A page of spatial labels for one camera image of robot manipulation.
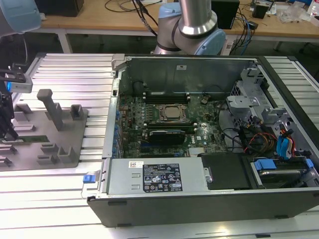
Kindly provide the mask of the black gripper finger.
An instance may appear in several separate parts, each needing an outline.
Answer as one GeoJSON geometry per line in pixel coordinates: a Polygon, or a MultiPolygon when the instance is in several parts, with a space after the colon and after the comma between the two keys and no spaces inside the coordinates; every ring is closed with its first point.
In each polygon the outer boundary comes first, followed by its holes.
{"type": "Polygon", "coordinates": [[[4,139],[5,140],[17,140],[18,134],[13,128],[13,124],[11,123],[11,120],[4,120],[4,139]]]}

